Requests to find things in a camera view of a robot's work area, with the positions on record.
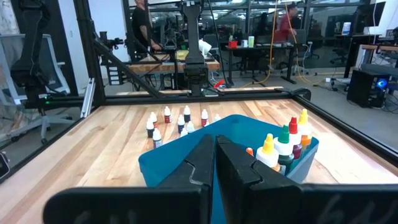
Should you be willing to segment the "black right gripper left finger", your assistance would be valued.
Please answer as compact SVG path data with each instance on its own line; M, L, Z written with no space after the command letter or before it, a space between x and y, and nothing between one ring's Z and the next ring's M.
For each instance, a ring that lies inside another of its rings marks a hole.
M204 135L156 187L77 187L45 204L44 223L209 223L215 142Z

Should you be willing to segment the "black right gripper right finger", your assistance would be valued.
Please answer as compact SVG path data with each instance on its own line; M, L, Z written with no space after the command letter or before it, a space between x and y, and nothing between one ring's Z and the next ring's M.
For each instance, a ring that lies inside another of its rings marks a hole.
M396 184L298 184L226 136L216 169L227 223L397 223Z

